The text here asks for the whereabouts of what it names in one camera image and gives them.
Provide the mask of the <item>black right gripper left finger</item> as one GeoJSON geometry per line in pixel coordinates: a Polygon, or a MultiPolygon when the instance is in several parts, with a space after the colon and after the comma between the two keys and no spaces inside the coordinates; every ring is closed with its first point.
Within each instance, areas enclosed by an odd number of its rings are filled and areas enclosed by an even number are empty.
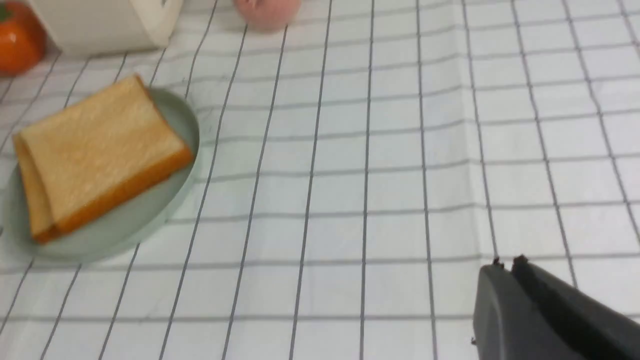
{"type": "Polygon", "coordinates": [[[499,258],[478,271],[472,316],[480,360],[583,360],[554,332],[499,258]]]}

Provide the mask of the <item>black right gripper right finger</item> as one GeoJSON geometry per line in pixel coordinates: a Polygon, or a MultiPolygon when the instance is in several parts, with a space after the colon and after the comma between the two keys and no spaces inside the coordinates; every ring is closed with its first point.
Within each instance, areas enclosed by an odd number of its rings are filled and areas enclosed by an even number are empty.
{"type": "Polygon", "coordinates": [[[637,360],[639,324],[576,287],[515,257],[510,273],[553,332],[585,360],[637,360]]]}

